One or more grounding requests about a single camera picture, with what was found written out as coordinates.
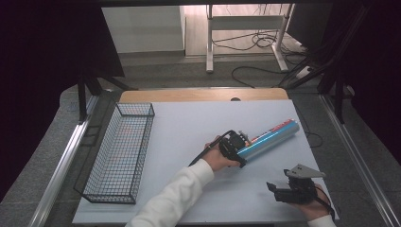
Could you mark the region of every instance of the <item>black curtain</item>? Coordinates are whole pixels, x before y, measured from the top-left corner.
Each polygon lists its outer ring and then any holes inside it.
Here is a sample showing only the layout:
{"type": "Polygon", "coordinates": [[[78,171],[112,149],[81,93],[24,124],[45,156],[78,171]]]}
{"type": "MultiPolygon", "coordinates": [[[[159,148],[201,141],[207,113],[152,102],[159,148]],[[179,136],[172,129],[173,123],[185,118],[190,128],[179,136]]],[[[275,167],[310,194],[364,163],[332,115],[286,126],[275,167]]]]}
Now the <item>black curtain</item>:
{"type": "Polygon", "coordinates": [[[341,61],[353,106],[401,164],[401,15],[397,0],[376,0],[341,61]]]}
{"type": "Polygon", "coordinates": [[[0,21],[2,200],[44,137],[61,93],[82,74],[124,74],[96,5],[2,1],[0,21]]]}

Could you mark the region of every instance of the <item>metal frame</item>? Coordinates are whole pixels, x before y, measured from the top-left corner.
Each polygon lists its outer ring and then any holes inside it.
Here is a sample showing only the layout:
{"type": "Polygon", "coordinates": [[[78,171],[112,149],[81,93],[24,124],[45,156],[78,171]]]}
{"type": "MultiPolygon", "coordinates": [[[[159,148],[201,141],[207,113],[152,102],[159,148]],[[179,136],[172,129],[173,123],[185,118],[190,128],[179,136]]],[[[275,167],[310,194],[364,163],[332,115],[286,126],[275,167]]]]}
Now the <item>metal frame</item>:
{"type": "Polygon", "coordinates": [[[78,124],[74,129],[73,135],[71,136],[70,141],[64,150],[59,164],[57,165],[56,170],[54,171],[53,176],[50,179],[50,182],[44,191],[44,195],[39,201],[39,204],[28,226],[44,226],[54,201],[59,194],[65,176],[67,175],[68,169],[74,160],[74,156],[78,150],[78,144],[88,127],[88,123],[91,119],[92,112],[97,104],[97,101],[97,96],[91,96],[89,99],[87,105],[88,115],[86,119],[81,124],[78,124]]]}
{"type": "Polygon", "coordinates": [[[383,220],[386,222],[386,225],[389,227],[401,226],[400,221],[398,220],[392,209],[392,205],[384,194],[383,189],[381,189],[380,185],[375,180],[375,177],[366,165],[363,157],[360,155],[359,149],[354,143],[354,140],[349,134],[346,126],[340,123],[340,121],[336,117],[336,114],[333,112],[334,107],[330,101],[330,97],[324,95],[320,96],[320,98],[334,127],[337,130],[337,133],[339,134],[343,144],[347,148],[350,158],[353,161],[360,178],[365,183],[365,186],[371,194],[371,197],[374,200],[380,215],[383,217],[383,220]]]}
{"type": "Polygon", "coordinates": [[[289,15],[291,14],[292,5],[293,4],[289,4],[288,6],[288,10],[284,16],[283,23],[281,24],[281,28],[278,32],[277,42],[271,46],[271,49],[273,50],[274,56],[276,57],[282,72],[288,71],[286,60],[284,60],[283,54],[281,53],[281,42],[283,41],[284,33],[286,33],[287,30],[287,25],[288,25],[289,15]]]}

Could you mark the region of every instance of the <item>desk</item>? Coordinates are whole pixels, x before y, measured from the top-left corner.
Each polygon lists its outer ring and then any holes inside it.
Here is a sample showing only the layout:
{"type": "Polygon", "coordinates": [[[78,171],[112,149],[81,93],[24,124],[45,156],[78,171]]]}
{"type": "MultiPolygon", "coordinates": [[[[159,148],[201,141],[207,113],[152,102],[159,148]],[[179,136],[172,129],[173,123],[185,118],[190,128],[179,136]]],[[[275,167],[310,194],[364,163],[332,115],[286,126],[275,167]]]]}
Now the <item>desk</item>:
{"type": "MultiPolygon", "coordinates": [[[[136,205],[95,204],[81,199],[73,223],[124,224],[216,134],[243,130],[250,137],[288,118],[299,121],[282,89],[209,89],[125,92],[120,102],[152,101],[155,111],[148,154],[136,205]],[[242,101],[229,101],[238,97],[242,101]]],[[[266,181],[283,185],[284,168],[298,163],[319,169],[302,130],[244,168],[225,168],[206,185],[203,196],[181,224],[303,221],[297,209],[277,202],[266,181]]],[[[314,180],[327,191],[322,179],[314,180]]]]}

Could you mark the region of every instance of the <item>wooden edge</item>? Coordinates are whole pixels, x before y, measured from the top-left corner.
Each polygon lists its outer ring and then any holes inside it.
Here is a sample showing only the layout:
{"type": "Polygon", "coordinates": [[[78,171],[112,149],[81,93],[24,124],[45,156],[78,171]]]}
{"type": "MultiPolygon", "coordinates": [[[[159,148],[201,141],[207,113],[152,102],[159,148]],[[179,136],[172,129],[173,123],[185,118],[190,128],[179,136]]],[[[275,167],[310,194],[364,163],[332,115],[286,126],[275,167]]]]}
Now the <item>wooden edge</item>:
{"type": "Polygon", "coordinates": [[[176,101],[230,101],[240,100],[283,100],[288,99],[282,88],[218,88],[218,89],[166,89],[126,91],[120,102],[176,102],[176,101]]]}

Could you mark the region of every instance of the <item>wall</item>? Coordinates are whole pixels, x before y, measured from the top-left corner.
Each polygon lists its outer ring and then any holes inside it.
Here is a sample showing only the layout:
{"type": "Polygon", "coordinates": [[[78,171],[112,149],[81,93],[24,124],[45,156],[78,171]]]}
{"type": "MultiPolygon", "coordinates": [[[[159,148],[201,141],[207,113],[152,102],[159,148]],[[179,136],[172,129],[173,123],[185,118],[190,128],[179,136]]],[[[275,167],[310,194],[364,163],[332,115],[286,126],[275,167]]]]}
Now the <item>wall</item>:
{"type": "Polygon", "coordinates": [[[118,53],[184,48],[183,7],[102,9],[118,53]]]}

